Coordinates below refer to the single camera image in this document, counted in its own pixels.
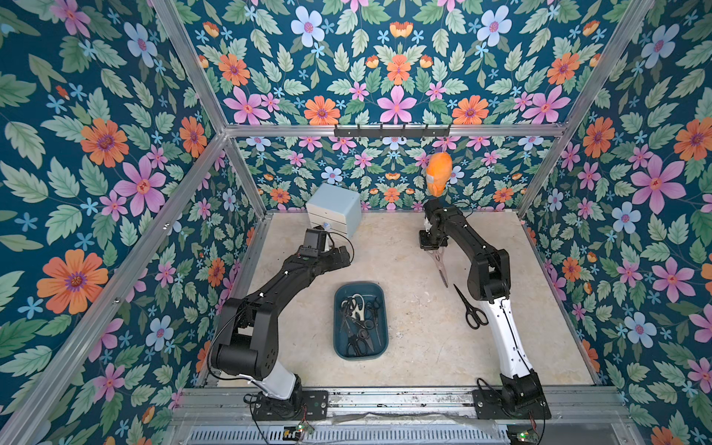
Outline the pink handled scissors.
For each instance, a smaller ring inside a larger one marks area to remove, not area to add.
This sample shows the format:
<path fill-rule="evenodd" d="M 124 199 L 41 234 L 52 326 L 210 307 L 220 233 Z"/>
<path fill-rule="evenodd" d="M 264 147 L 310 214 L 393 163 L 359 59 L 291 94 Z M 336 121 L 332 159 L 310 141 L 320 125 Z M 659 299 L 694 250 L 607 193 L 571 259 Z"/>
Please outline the pink handled scissors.
<path fill-rule="evenodd" d="M 437 270 L 438 270 L 439 276 L 441 277 L 441 281 L 442 281 L 443 285 L 445 285 L 445 287 L 448 288 L 449 280 L 448 280 L 447 271 L 446 271 L 446 267 L 445 267 L 444 259 L 443 259 L 444 248 L 438 248 L 437 250 L 430 250 L 429 255 L 433 259 L 433 261 L 437 267 Z"/>

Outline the teal plastic storage box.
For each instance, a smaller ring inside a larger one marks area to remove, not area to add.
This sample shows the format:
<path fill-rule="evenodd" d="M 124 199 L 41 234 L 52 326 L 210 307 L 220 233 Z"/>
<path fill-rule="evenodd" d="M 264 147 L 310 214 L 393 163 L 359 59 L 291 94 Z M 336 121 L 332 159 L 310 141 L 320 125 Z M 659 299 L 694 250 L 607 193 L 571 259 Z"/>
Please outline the teal plastic storage box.
<path fill-rule="evenodd" d="M 383 309 L 381 310 L 381 325 L 380 334 L 377 336 L 371 331 L 374 350 L 370 350 L 363 357 L 352 357 L 347 354 L 347 333 L 343 326 L 343 321 L 346 317 L 344 307 L 342 306 L 346 298 L 353 294 L 361 294 L 365 298 L 365 319 L 366 319 L 366 304 L 374 297 L 381 298 Z M 353 282 L 340 287 L 334 300 L 334 330 L 333 330 L 333 346 L 334 350 L 341 359 L 346 361 L 364 361 L 374 360 L 380 357 L 389 346 L 389 324 L 387 308 L 385 304 L 385 294 L 383 289 L 377 283 L 373 282 Z"/>

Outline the cream kitchen shears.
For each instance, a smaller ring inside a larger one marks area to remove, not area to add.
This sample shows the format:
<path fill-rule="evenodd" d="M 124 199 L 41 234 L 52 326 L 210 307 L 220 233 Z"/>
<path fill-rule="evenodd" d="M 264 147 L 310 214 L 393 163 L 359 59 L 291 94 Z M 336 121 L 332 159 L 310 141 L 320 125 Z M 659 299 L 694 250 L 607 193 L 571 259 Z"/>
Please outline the cream kitchen shears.
<path fill-rule="evenodd" d="M 342 306 L 346 317 L 358 322 L 365 320 L 365 298 L 361 294 L 356 293 L 346 298 Z"/>

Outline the blue black handled scissors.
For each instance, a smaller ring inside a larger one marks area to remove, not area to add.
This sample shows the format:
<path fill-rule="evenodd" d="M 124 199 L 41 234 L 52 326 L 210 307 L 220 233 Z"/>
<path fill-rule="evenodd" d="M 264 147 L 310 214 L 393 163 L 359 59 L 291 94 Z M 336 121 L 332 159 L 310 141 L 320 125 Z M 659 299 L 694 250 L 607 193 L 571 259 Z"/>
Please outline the blue black handled scissors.
<path fill-rule="evenodd" d="M 347 317 L 343 321 L 343 326 L 346 328 L 347 337 L 347 354 L 352 357 L 363 357 L 370 350 L 366 344 L 358 337 L 358 327 L 354 320 Z"/>

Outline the black scissors silver blades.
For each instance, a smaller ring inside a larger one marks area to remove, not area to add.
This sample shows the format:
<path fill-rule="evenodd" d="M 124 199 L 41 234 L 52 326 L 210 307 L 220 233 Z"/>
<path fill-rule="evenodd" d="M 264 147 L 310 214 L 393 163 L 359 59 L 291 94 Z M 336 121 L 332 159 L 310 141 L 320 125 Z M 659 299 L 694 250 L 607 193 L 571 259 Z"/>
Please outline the black scissors silver blades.
<path fill-rule="evenodd" d="M 374 350 L 371 331 L 375 328 L 375 323 L 368 319 L 355 319 L 354 323 L 358 327 L 358 337 L 366 344 L 368 350 Z"/>

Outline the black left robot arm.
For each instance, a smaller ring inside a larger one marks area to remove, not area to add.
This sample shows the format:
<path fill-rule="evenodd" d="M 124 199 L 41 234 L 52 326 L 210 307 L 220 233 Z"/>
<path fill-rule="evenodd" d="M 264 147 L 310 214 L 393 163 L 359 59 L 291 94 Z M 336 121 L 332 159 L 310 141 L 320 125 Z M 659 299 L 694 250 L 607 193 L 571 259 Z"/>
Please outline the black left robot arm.
<path fill-rule="evenodd" d="M 318 276 L 346 268 L 351 262 L 344 246 L 320 252 L 300 248 L 258 290 L 228 300 L 209 349 L 209 372 L 221 380 L 246 380 L 274 400 L 291 399 L 298 377 L 278 359 L 279 317 Z"/>

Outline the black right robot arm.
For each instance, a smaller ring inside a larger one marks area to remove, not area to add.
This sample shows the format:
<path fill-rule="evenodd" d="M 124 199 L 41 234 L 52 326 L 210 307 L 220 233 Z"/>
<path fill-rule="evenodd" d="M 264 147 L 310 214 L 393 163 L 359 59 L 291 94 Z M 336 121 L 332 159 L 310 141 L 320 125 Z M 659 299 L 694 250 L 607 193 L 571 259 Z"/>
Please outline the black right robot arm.
<path fill-rule="evenodd" d="M 420 248 L 434 261 L 443 284 L 449 285 L 443 257 L 451 241 L 470 261 L 467 289 L 454 290 L 465 305 L 468 326 L 473 330 L 482 326 L 491 329 L 502 382 L 496 402 L 508 415 L 527 408 L 545 408 L 543 385 L 524 351 L 513 317 L 508 252 L 487 242 L 456 207 L 446 207 L 432 198 L 424 205 L 424 211 Z"/>

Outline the large all black scissors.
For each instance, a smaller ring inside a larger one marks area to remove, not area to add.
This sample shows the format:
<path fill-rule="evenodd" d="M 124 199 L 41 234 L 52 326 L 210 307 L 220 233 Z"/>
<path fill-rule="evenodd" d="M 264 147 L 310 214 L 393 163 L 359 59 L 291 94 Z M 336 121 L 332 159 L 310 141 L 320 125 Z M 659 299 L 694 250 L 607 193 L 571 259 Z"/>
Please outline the large all black scissors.
<path fill-rule="evenodd" d="M 457 285 L 454 285 L 454 289 L 465 306 L 465 322 L 467 322 L 467 325 L 473 330 L 478 330 L 482 326 L 487 326 L 489 324 L 489 320 L 484 311 L 473 305 L 465 297 L 464 293 L 459 289 L 459 287 L 457 287 Z"/>

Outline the light blue drawer cabinet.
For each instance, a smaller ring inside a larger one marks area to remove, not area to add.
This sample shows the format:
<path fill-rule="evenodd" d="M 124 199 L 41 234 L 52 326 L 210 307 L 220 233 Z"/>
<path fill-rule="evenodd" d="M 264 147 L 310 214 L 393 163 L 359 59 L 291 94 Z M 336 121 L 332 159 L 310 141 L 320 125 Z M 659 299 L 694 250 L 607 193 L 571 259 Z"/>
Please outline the light blue drawer cabinet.
<path fill-rule="evenodd" d="M 360 195 L 335 185 L 322 184 L 306 203 L 312 226 L 322 226 L 353 238 L 362 220 Z"/>

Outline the orange hanging plush toy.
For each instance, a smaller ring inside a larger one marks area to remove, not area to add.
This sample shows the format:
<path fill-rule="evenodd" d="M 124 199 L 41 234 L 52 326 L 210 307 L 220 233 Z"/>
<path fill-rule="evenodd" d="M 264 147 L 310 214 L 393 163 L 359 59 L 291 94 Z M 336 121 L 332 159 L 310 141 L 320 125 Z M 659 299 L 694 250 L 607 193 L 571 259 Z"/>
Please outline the orange hanging plush toy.
<path fill-rule="evenodd" d="M 435 153 L 431 156 L 426 167 L 426 187 L 428 194 L 439 198 L 445 192 L 446 185 L 452 175 L 452 157 L 445 152 Z"/>

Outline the black wall hook rail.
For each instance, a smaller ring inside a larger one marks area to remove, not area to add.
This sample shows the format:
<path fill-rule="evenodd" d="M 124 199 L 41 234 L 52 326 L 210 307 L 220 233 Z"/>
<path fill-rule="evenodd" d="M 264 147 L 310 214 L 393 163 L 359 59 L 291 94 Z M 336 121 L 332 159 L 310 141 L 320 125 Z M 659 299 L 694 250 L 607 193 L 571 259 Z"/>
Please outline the black wall hook rail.
<path fill-rule="evenodd" d="M 442 137 L 451 134 L 448 125 L 343 125 L 335 126 L 334 137 L 422 139 Z"/>

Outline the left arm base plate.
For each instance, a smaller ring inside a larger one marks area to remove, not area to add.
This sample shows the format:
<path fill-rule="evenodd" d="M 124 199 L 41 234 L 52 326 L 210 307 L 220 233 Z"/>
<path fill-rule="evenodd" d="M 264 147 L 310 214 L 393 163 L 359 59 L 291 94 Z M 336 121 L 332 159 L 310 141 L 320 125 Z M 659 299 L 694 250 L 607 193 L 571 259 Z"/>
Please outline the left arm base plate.
<path fill-rule="evenodd" d="M 326 390 L 295 391 L 288 400 L 257 396 L 252 413 L 258 421 L 317 421 L 327 417 L 329 392 Z"/>

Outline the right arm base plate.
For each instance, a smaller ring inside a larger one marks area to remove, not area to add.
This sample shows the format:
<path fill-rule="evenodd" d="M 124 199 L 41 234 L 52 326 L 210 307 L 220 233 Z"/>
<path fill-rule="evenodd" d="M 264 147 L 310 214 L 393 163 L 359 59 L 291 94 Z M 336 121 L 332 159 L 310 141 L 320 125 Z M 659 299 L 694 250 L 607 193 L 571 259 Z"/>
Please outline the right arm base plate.
<path fill-rule="evenodd" d="M 542 391 L 524 400 L 516 400 L 497 389 L 474 389 L 473 404 L 481 420 L 547 420 L 552 418 L 548 400 Z"/>

